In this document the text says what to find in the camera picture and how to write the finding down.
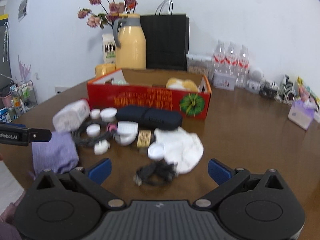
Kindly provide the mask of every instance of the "white cloth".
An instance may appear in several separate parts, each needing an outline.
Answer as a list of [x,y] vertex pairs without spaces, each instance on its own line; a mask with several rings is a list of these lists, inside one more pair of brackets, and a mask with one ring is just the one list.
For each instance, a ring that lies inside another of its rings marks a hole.
[[164,146],[164,160],[177,164],[177,173],[190,172],[203,155],[203,145],[196,133],[187,133],[181,127],[174,131],[155,129],[157,143]]

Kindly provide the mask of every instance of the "white plug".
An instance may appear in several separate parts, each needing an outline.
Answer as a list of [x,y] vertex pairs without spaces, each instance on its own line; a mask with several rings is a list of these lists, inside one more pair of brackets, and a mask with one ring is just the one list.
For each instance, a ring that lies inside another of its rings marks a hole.
[[107,152],[110,148],[110,143],[107,140],[99,141],[94,145],[94,154],[101,155]]

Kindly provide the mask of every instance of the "wooden table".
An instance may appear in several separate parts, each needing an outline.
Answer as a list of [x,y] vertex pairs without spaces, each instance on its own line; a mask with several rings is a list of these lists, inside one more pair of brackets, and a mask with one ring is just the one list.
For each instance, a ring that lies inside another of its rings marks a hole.
[[[32,128],[53,130],[52,117],[66,104],[87,97],[82,83],[37,106],[21,118]],[[183,128],[199,135],[204,155],[189,174],[181,175],[166,187],[137,187],[135,171],[150,163],[146,155],[111,142],[105,155],[96,156],[93,149],[81,148],[79,157],[86,168],[109,157],[112,173],[102,184],[124,199],[166,200],[188,199],[192,203],[217,185],[208,176],[207,164],[217,158],[226,165],[245,167],[252,173],[264,173],[269,168],[280,171],[306,212],[301,240],[320,239],[320,126],[313,122],[304,131],[287,119],[289,106],[261,98],[246,90],[233,92],[213,89],[205,121],[186,118]],[[1,153],[9,170],[24,188],[32,180],[31,146],[1,145]]]

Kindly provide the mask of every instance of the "thermos handle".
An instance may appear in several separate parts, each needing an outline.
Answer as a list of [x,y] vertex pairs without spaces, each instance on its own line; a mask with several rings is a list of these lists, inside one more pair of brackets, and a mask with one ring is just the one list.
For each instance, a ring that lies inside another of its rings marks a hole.
[[115,43],[118,48],[121,48],[121,43],[118,39],[118,26],[119,26],[119,23],[121,23],[121,22],[125,22],[125,19],[118,18],[115,20],[115,22],[113,24],[113,38],[115,39]]

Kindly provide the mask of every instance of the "screw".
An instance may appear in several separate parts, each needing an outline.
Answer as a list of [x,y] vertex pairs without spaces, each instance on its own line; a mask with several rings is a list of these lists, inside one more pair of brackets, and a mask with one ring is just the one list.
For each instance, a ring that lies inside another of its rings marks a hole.
[[122,199],[111,199],[108,201],[108,205],[110,207],[122,207],[124,205],[124,201]]
[[211,201],[209,199],[198,199],[196,205],[198,207],[208,207],[211,205]]

